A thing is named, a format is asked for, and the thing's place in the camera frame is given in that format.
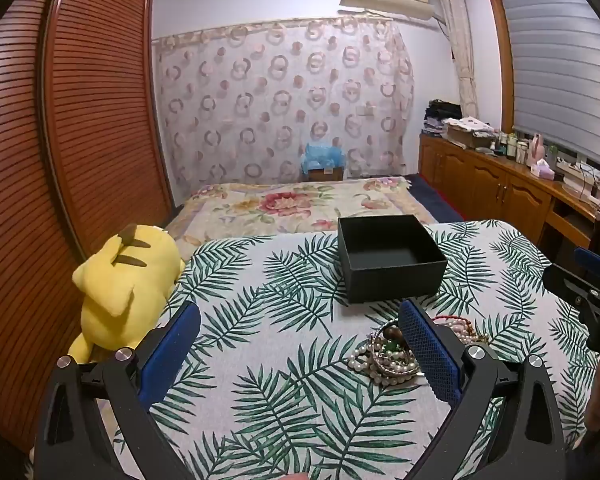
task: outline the wooden window frame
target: wooden window frame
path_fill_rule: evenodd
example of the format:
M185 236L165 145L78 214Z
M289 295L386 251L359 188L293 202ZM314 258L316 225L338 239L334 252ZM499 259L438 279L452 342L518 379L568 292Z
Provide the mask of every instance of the wooden window frame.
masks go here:
M513 56L511 54L511 40L509 38L509 25L504 12L502 0L491 0L493 17L496 21L498 47L500 50L500 73L502 78L502 122L500 129L511 133L513 129L514 87L513 87Z

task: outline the pikachu stuffed animal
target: pikachu stuffed animal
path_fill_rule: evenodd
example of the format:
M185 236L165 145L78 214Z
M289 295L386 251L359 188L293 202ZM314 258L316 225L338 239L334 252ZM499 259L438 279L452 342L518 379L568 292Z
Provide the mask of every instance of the pikachu stuffed animal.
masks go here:
M128 225L78 267L72 280L85 294L69 355L89 361L93 345L135 348L155 324L184 270L176 243L159 227Z

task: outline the jewelry pile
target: jewelry pile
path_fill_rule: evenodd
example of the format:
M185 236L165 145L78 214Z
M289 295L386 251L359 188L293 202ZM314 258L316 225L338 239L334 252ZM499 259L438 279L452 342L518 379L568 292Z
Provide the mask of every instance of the jewelry pile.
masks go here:
M448 326L464 344L488 342L488 336L477 335L471 321L459 316L436 316L437 324ZM376 384L389 386L402 384L416 375L422 375L418 362L392 319L367 337L366 343L344 358L349 368L364 372Z

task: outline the hand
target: hand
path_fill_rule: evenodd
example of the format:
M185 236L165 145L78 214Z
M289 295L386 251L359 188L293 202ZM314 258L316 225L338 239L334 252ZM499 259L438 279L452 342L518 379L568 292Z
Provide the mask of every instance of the hand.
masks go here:
M600 430L600 362L593 378L587 409L584 412L584 425L588 431Z

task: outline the metal screw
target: metal screw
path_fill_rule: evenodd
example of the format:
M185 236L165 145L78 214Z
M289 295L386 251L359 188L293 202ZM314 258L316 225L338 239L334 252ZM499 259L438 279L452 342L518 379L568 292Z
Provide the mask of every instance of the metal screw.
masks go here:
M469 355L474 359L482 359L484 350L479 346L469 346Z
M61 358L58 359L58 362L56 364L58 364L58 368L67 368L70 363L71 358L68 355L63 355Z
M530 355L529 364L532 365L534 368L539 368L542 366L542 358L537 355Z
M133 354L133 350L131 348L121 348L116 352L116 359L118 361L126 361Z

